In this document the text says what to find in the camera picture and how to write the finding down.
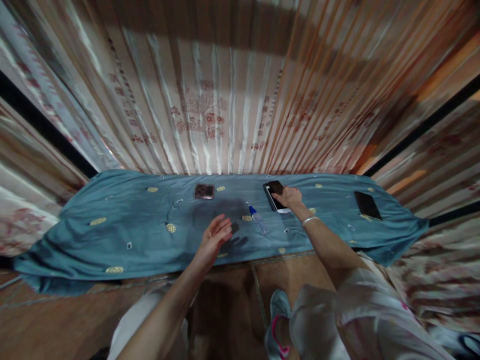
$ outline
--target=tiled floor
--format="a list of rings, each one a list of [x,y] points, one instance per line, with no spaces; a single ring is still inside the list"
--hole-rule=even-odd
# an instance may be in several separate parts
[[[0,284],[14,276],[0,274]],[[16,282],[0,290],[0,358],[87,360],[109,345],[128,308],[164,281],[165,276],[153,276],[122,286],[98,284],[78,297],[40,295]],[[305,283],[333,286],[311,252],[214,268],[190,314],[191,358],[267,359],[263,338],[270,296],[282,288],[293,304]]]

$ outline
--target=curtain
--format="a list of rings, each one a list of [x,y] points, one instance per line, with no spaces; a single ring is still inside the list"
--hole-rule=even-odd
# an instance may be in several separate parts
[[[97,170],[153,174],[355,170],[476,29],[461,0],[7,4],[2,71]]]
[[[362,174],[447,99],[480,74],[480,32],[431,76],[360,167]],[[422,218],[480,199],[480,91],[396,156],[372,178]]]
[[[88,180],[0,98],[0,255],[28,250]]]
[[[480,214],[432,228],[388,269],[425,325],[480,329]]]

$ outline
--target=silver bracelet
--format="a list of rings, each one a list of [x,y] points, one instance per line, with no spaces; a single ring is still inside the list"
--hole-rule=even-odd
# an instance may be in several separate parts
[[[310,217],[307,217],[305,220],[303,220],[303,221],[301,222],[301,226],[302,226],[302,227],[305,227],[305,224],[308,223],[310,220],[313,220],[313,219],[318,219],[318,220],[320,220],[320,219],[319,219],[318,217],[316,217],[316,216],[310,216]]]

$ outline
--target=black smartphone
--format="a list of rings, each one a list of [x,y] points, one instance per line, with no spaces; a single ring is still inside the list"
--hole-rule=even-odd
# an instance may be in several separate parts
[[[273,198],[272,194],[276,193],[276,191],[274,191],[274,189],[270,186],[269,183],[263,184],[263,188],[265,190],[266,197],[268,198],[268,202],[270,203],[272,211],[280,214],[286,214],[290,212],[290,209],[288,207],[283,206],[281,203],[279,203]]]
[[[379,208],[375,204],[375,200],[371,195],[363,192],[355,191],[355,199],[362,215],[368,216],[373,219],[382,221]]]
[[[278,180],[270,181],[268,186],[270,186],[275,194],[282,195],[284,192],[284,186]]]

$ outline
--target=light blue shoe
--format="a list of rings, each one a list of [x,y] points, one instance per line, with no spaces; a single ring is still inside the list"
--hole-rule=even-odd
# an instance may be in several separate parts
[[[290,318],[290,313],[290,302],[287,293],[281,289],[275,290],[270,299],[271,323],[263,340],[269,360],[284,360],[289,355],[289,347],[281,347],[275,337],[274,328],[280,317]]]

